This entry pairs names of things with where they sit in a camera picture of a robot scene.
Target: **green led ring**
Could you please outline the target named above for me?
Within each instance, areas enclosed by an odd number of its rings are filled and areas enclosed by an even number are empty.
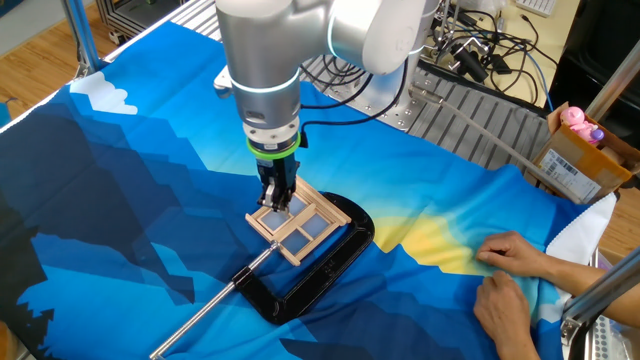
[[[258,159],[262,159],[262,160],[278,160],[278,159],[286,158],[287,156],[293,154],[298,149],[298,147],[300,147],[300,142],[301,141],[302,141],[302,136],[300,135],[300,133],[298,133],[298,138],[296,139],[296,142],[293,143],[293,146],[291,146],[290,148],[288,148],[287,150],[285,150],[283,152],[273,153],[273,154],[263,153],[262,151],[254,148],[251,145],[251,142],[249,141],[249,138],[247,138],[247,146],[249,147],[249,151],[251,151],[251,153]]]

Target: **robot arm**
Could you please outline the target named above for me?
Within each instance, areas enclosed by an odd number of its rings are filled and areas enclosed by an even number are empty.
[[[412,50],[426,0],[218,0],[238,113],[262,181],[259,203],[286,210],[300,144],[299,66],[333,54],[385,75]]]

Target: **cardboard box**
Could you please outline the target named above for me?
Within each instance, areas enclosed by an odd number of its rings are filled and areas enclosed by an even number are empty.
[[[538,179],[545,185],[559,194],[571,191],[583,203],[593,203],[640,172],[640,151],[598,124],[605,134],[598,147],[607,147],[615,152],[622,161],[619,165],[560,122],[560,113],[568,107],[569,104],[565,103],[547,117],[551,139],[533,163],[566,189],[555,189],[543,179]],[[588,117],[587,120],[597,124]]]

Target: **yellow pattern on fabric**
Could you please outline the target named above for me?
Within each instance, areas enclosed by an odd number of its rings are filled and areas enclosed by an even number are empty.
[[[435,265],[445,273],[480,275],[472,249],[460,244],[441,216],[387,217],[375,221],[374,242],[385,253],[402,245],[421,265]]]

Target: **gray metal pole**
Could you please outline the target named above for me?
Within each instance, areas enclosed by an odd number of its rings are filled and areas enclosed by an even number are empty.
[[[87,76],[100,71],[105,63],[98,56],[82,0],[62,0],[62,8],[78,48],[80,66],[76,77]]]
[[[562,341],[572,343],[578,328],[599,316],[614,300],[640,283],[640,247],[622,259],[582,295],[567,304],[562,315]]]
[[[593,99],[585,114],[595,121],[602,120],[602,117],[607,113],[613,102],[618,99],[639,71],[640,40],[607,81],[607,84],[600,90],[600,93]]]
[[[257,269],[260,265],[262,265],[271,254],[280,249],[280,243],[274,241],[271,243],[271,246],[265,251],[262,252],[255,260],[251,262],[251,264],[247,265],[249,269],[252,271]],[[194,327],[198,321],[200,321],[205,315],[211,311],[216,305],[218,305],[227,295],[229,295],[234,289],[236,285],[233,281],[227,284],[222,291],[220,291],[213,299],[209,300],[209,302],[198,311],[189,321],[187,321],[180,329],[178,329],[171,337],[169,337],[159,348],[157,348],[151,355],[149,355],[150,360],[161,360],[164,359],[162,356],[167,350],[169,350],[175,343],[180,340],[184,334],[186,334],[192,327]]]

